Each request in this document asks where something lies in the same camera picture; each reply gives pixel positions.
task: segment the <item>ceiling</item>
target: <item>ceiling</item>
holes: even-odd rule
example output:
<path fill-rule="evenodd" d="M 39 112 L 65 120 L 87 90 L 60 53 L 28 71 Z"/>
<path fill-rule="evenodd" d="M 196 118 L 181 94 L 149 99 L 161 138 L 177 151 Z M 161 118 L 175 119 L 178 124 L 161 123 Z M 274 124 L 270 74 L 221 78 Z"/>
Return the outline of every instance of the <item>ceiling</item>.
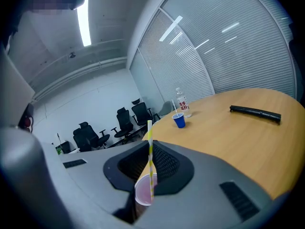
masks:
<path fill-rule="evenodd" d="M 23 14 L 10 41 L 9 56 L 35 91 L 46 80 L 102 60 L 126 56 L 124 35 L 135 0 L 89 0 L 92 45 L 84 47 L 76 10 L 41 10 Z M 75 52 L 76 57 L 69 58 Z"/>

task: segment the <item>wooden table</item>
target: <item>wooden table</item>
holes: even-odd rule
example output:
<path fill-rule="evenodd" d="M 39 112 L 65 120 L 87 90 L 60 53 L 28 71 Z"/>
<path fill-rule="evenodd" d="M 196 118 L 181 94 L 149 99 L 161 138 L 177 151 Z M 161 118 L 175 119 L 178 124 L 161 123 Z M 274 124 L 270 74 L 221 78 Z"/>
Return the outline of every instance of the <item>wooden table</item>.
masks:
<path fill-rule="evenodd" d="M 230 105 L 279 113 L 281 123 L 230 113 Z M 292 189 L 305 158 L 305 109 L 299 102 L 278 91 L 251 88 L 206 97 L 190 103 L 190 109 L 185 128 L 177 128 L 172 112 L 152 127 L 153 139 L 219 157 L 272 198 Z M 147 173 L 148 166 L 142 175 Z"/>

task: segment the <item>plastic water bottle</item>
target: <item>plastic water bottle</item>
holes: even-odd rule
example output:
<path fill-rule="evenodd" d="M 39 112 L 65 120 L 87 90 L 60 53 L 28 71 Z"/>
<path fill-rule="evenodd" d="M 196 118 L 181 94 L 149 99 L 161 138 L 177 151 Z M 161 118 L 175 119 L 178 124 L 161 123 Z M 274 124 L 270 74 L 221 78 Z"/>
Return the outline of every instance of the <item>plastic water bottle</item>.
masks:
<path fill-rule="evenodd" d="M 177 91 L 176 97 L 179 102 L 179 106 L 181 107 L 181 110 L 184 114 L 184 117 L 185 118 L 191 117 L 192 113 L 190 111 L 190 107 L 186 101 L 184 93 L 180 90 L 180 87 L 176 88 L 176 91 Z"/>

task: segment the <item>red object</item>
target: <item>red object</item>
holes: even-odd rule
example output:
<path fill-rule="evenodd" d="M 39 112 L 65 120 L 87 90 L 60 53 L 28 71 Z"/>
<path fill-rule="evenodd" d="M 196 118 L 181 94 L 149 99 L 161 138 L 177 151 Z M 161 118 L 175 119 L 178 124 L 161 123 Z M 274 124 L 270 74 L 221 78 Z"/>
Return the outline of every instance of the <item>red object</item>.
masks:
<path fill-rule="evenodd" d="M 28 117 L 26 117 L 26 118 L 24 119 L 24 125 L 25 125 L 26 127 L 30 127 L 30 126 L 31 126 L 31 120 L 30 120 Z"/>

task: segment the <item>pink plastic cup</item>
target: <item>pink plastic cup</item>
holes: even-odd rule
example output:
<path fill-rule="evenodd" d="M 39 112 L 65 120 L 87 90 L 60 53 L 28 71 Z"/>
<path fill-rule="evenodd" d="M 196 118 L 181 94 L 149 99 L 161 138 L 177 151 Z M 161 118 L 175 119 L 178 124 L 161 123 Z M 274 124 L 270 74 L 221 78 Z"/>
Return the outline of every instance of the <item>pink plastic cup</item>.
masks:
<path fill-rule="evenodd" d="M 153 185 L 157 185 L 157 173 L 153 174 Z M 134 188 L 136 215 L 139 217 L 152 204 L 149 174 L 146 174 L 138 180 Z"/>

